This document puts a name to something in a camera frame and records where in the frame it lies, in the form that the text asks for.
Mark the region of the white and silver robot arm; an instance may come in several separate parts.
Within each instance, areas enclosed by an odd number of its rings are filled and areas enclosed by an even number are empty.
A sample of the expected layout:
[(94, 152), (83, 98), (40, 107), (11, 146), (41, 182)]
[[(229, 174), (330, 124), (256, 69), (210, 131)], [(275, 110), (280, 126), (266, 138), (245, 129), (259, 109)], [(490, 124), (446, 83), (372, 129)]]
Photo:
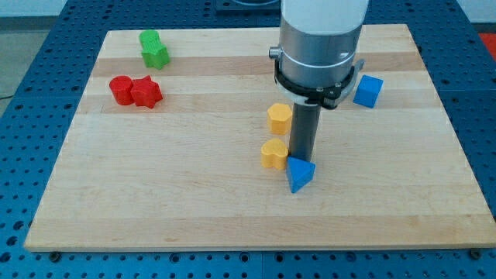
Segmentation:
[(296, 105), (335, 109), (352, 91), (368, 0), (283, 0), (279, 43), (269, 49), (274, 80)]

